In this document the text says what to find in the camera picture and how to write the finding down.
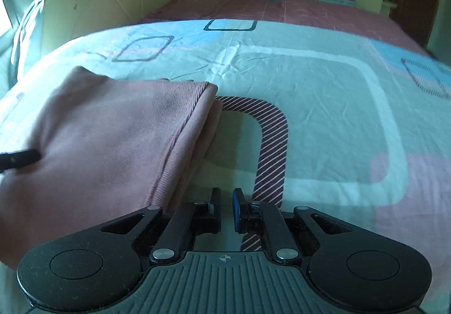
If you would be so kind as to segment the pink knit garment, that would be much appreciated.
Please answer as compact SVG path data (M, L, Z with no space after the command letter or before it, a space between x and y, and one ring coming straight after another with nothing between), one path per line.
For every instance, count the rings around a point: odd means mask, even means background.
M175 210L219 123L217 90L73 69L34 123L40 159L2 178L2 263L150 205Z

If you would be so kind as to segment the light blue patterned bedsheet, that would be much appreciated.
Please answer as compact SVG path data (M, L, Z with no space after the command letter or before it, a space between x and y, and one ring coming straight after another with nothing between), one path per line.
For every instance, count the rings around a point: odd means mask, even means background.
M1 100L1 150L25 146L76 66L115 80L215 84L216 136L186 199L240 187L310 205L429 261L427 313L450 311L450 66L344 32L214 19L114 28L37 62Z

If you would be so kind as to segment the pink striped bed cover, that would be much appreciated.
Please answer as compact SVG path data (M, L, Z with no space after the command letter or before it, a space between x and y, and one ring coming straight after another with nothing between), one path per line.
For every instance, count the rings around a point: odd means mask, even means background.
M378 13L316 0L171 0L142 23L203 19L243 19L305 25L360 35L429 54L393 20Z

